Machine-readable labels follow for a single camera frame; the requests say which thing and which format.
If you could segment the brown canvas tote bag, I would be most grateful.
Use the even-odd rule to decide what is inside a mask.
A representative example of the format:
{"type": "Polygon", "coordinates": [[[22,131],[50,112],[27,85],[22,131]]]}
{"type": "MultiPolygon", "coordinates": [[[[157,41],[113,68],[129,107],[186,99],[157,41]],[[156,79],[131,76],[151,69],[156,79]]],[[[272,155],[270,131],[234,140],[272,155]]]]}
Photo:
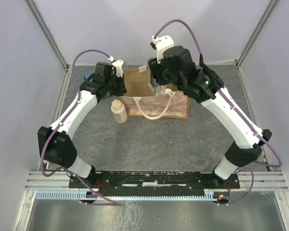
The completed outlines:
{"type": "Polygon", "coordinates": [[[190,99],[174,85],[168,84],[171,94],[155,96],[148,66],[140,66],[125,72],[127,92],[119,99],[127,109],[128,117],[188,119],[190,99]]]}

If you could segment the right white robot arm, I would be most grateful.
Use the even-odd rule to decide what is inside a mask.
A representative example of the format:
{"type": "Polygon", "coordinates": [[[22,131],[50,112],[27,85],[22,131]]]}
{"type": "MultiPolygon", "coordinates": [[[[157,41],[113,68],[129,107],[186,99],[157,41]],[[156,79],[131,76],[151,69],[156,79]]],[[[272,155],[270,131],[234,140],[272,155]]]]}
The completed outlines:
{"type": "Polygon", "coordinates": [[[246,116],[232,99],[221,78],[199,56],[199,68],[190,51],[183,46],[166,49],[162,58],[147,61],[151,78],[158,85],[173,84],[187,97],[208,109],[228,130],[234,141],[212,172],[226,181],[240,167],[255,162],[272,133],[261,129],[246,116]]]}

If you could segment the clear bottle black cap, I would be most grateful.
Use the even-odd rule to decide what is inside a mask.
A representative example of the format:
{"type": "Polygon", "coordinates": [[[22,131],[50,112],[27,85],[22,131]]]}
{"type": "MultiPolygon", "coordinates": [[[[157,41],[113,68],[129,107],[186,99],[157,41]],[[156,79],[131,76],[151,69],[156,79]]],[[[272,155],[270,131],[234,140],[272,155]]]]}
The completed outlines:
{"type": "Polygon", "coordinates": [[[164,95],[166,89],[167,85],[155,85],[154,86],[155,96],[164,95]]]}

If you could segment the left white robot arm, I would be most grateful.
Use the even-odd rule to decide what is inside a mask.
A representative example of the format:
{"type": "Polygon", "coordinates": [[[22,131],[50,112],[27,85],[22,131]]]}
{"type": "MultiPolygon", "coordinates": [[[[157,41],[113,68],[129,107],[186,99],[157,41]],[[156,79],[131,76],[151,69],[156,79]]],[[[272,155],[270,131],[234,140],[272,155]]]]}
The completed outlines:
{"type": "Polygon", "coordinates": [[[72,142],[73,136],[86,117],[106,95],[122,96],[126,93],[124,85],[125,62],[98,62],[95,71],[80,86],[71,105],[49,127],[38,130],[38,143],[41,160],[59,165],[88,181],[95,181],[95,167],[78,157],[72,142]]]}

